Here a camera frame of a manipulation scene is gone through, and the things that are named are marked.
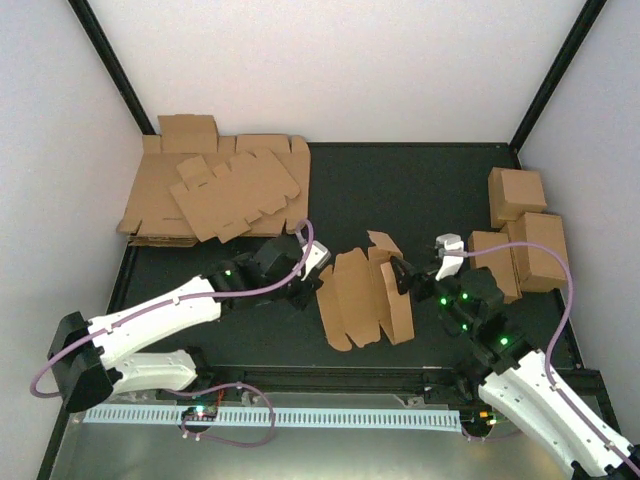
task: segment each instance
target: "cardboard box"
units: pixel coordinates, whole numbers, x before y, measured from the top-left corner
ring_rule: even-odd
[[[469,237],[469,251],[475,252],[509,243],[505,233],[473,232]],[[469,257],[471,268],[488,267],[496,279],[498,288],[504,293],[504,303],[511,303],[522,298],[520,286],[515,272],[513,258],[509,249],[499,250],[479,257]]]
[[[302,137],[287,135],[220,136],[210,115],[160,116],[163,135],[143,137],[144,152],[118,232],[129,234],[129,244],[139,246],[192,246],[193,228],[173,198],[169,187],[183,179],[177,166],[200,155],[211,171],[236,153],[268,148],[300,187],[294,199],[273,215],[251,223],[247,236],[277,236],[283,225],[292,233],[308,216],[311,154]]]
[[[369,258],[360,248],[336,256],[320,275],[318,305],[329,345],[351,350],[380,340],[380,327],[396,345],[414,338],[409,295],[398,293],[389,260],[402,256],[386,233],[369,232]]]
[[[511,241],[539,243],[557,252],[569,262],[562,218],[557,215],[525,213],[507,227]],[[514,256],[523,292],[549,292],[567,283],[564,270],[548,253],[531,247],[514,248]]]
[[[500,229],[500,233],[504,233],[509,238],[510,242],[515,242],[516,234],[515,234],[516,222],[506,222],[502,229]],[[518,263],[516,262],[516,249],[510,248],[509,254],[511,255],[511,261],[513,262],[513,271],[516,275],[516,282],[518,282],[518,289],[520,289],[520,274],[518,273]]]
[[[524,212],[547,208],[539,172],[494,168],[488,180],[491,226],[501,228]]]
[[[300,187],[266,148],[242,152],[210,169],[202,156],[177,166],[182,182],[169,187],[201,242],[218,237],[222,243],[248,232],[264,214],[287,206]]]

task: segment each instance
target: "purple cable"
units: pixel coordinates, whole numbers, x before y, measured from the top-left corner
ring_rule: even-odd
[[[194,418],[198,418],[196,415],[185,417],[182,420],[182,425],[180,428],[182,429],[182,432],[184,433],[184,435],[190,436],[193,438],[206,438],[207,440],[213,440],[214,442],[224,443],[225,445],[231,445],[232,447],[240,447],[240,448],[261,447],[262,445],[269,443],[273,439],[273,437],[275,437],[276,435],[276,430],[275,430],[276,412],[273,410],[273,405],[271,404],[267,396],[262,391],[258,390],[256,387],[247,385],[246,383],[236,382],[236,383],[225,383],[222,385],[216,385],[215,387],[207,388],[206,390],[201,390],[199,392],[177,392],[175,390],[167,390],[167,392],[173,393],[174,395],[179,395],[181,397],[194,397],[194,396],[205,395],[207,393],[213,393],[213,392],[217,392],[218,390],[226,390],[227,388],[234,388],[234,387],[244,388],[257,395],[260,395],[260,397],[267,404],[267,408],[269,409],[270,423],[269,423],[269,430],[267,431],[267,434],[262,438],[262,440],[258,440],[257,442],[236,442],[235,440],[229,440],[227,438],[218,437],[216,435],[189,432],[187,430],[187,422]]]
[[[549,255],[555,258],[555,260],[560,264],[560,266],[562,267],[562,270],[564,270],[565,276],[567,277],[567,290],[568,290],[567,304],[565,306],[564,312],[562,313],[562,317],[560,318],[560,323],[558,324],[558,328],[556,328],[556,331],[554,332],[553,336],[551,337],[551,340],[549,341],[549,346],[547,347],[547,351],[545,354],[546,358],[544,362],[544,371],[547,374],[547,378],[549,379],[549,382],[551,383],[551,385],[555,387],[558,382],[556,382],[556,380],[551,375],[551,355],[553,354],[553,350],[556,348],[556,344],[558,343],[558,340],[562,335],[562,331],[564,330],[567,323],[569,322],[569,313],[571,312],[571,307],[573,306],[573,291],[574,291],[573,277],[571,276],[571,272],[569,271],[569,266],[562,259],[562,257],[558,255],[558,253],[555,252],[554,250],[548,247],[545,247],[544,245],[540,245],[539,243],[532,243],[532,242],[510,242],[510,243],[505,243],[504,245],[498,245],[495,247],[487,248],[486,250],[479,250],[477,252],[447,252],[446,255],[451,255],[454,257],[477,257],[479,255],[485,255],[488,253],[497,252],[499,250],[504,250],[506,248],[511,249],[514,247],[531,247],[531,248],[537,248],[538,250],[547,252]],[[618,455],[618,457],[620,457],[620,459],[627,464],[627,466],[633,471],[633,473],[635,473],[638,477],[640,477],[640,468],[638,468],[638,466],[636,466],[629,459],[629,457],[627,457],[622,451],[620,451],[618,447],[616,447],[615,445],[610,445],[611,440],[609,440],[609,438],[604,433],[602,433],[600,429],[598,429],[598,427],[596,427],[593,424],[593,422],[591,422],[591,420],[589,420],[584,415],[584,413],[580,411],[577,405],[573,403],[573,401],[567,396],[567,394],[564,393],[562,389],[558,389],[556,390],[556,392],[558,392],[560,397],[565,401],[565,403],[569,406],[569,408],[571,408],[571,410],[573,410],[576,413],[576,415],[580,417],[580,419],[607,446],[607,448],[610,448],[616,455]]]
[[[307,227],[307,230],[308,230],[307,244],[309,245],[309,247],[306,249],[306,251],[302,255],[302,258],[300,259],[300,261],[296,264],[295,267],[293,267],[293,270],[291,270],[291,273],[289,273],[289,275],[284,277],[282,280],[280,280],[280,281],[278,281],[278,282],[276,282],[276,283],[274,283],[272,285],[269,285],[268,287],[257,288],[255,290],[245,290],[245,291],[240,291],[240,292],[190,293],[188,295],[182,295],[182,296],[178,297],[178,299],[180,301],[182,301],[182,300],[191,300],[191,299],[195,299],[195,298],[205,298],[205,297],[211,297],[211,298],[253,297],[253,296],[256,296],[256,295],[262,295],[264,293],[272,292],[273,290],[277,290],[278,288],[286,285],[291,280],[293,280],[296,277],[296,275],[298,275],[298,273],[300,273],[302,271],[302,269],[304,268],[304,264],[306,263],[307,259],[309,258],[309,255],[311,255],[311,245],[313,244],[313,240],[314,240],[313,225],[311,225],[311,222],[309,220],[307,220],[307,219],[301,220],[300,223],[298,223],[298,225],[296,226],[296,233],[300,234],[300,232],[302,231],[302,229],[305,226]],[[172,305],[172,304],[173,304],[173,300],[163,300],[162,302],[154,303],[153,305],[149,305],[148,307],[145,307],[145,308],[143,308],[141,310],[138,310],[137,312],[134,312],[134,313],[132,313],[130,315],[127,315],[126,317],[121,318],[117,322],[114,322],[111,325],[111,327],[112,328],[121,327],[122,325],[124,325],[125,323],[133,320],[134,318],[138,318],[141,315],[144,315],[144,314],[152,312],[152,311],[154,311],[154,310],[156,310],[158,308],[166,307],[167,305]],[[29,386],[29,391],[31,392],[31,395],[33,395],[34,397],[38,397],[38,398],[59,397],[60,396],[60,392],[41,392],[41,391],[39,391],[38,390],[38,382],[40,381],[40,379],[44,376],[45,373],[47,373],[47,371],[49,371],[51,369],[51,367],[53,367],[53,365],[55,365],[57,362],[59,362],[62,358],[64,358],[70,352],[72,352],[75,349],[81,347],[85,343],[90,342],[94,338],[96,338],[96,337],[98,337],[100,335],[104,335],[105,333],[107,333],[107,330],[103,328],[103,329],[98,330],[96,332],[93,332],[93,333],[91,333],[89,335],[86,335],[86,336],[82,337],[81,339],[76,340],[75,342],[71,343],[69,346],[63,348],[57,354],[55,354],[53,357],[51,357],[49,359],[49,361],[38,371],[38,373],[35,375],[35,377],[33,377],[33,380],[31,380],[31,385]]]

